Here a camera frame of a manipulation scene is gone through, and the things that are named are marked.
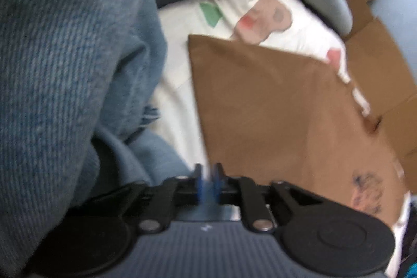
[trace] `leg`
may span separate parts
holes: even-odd
[[[97,157],[88,151],[89,141],[142,2],[0,0],[5,275],[17,274],[60,222],[76,187],[94,184]],[[79,181],[81,171],[90,177],[87,183]]]
[[[149,175],[146,181],[153,185],[168,177],[190,174],[174,150],[146,128],[158,117],[157,110],[148,103],[159,82],[165,55],[166,43],[155,0],[144,0],[129,30],[100,114],[100,123],[105,127],[100,128],[104,132],[101,137],[119,155],[120,185],[144,178],[143,172]],[[122,154],[134,157],[126,160]]]

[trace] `metal rivet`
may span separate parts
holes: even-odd
[[[270,231],[274,228],[274,223],[267,219],[255,220],[252,226],[258,231]]]
[[[145,219],[139,223],[139,228],[146,232],[156,231],[161,227],[158,221],[153,219]]]

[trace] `teal object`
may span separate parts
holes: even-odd
[[[203,11],[207,23],[215,28],[218,21],[223,17],[222,12],[216,5],[210,3],[200,3],[200,8]]]
[[[405,274],[404,278],[415,278],[417,277],[417,263],[411,265]]]

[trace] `brown paper bag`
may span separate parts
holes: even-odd
[[[321,61],[190,36],[195,98],[210,163],[258,184],[286,180],[393,225],[405,187],[382,130]]]

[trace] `round black pad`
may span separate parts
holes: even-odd
[[[282,241],[302,266],[335,277],[359,277],[385,269],[394,236],[380,220],[351,211],[340,216],[294,216]]]
[[[131,232],[116,217],[66,217],[42,242],[32,262],[45,276],[92,275],[120,259]]]

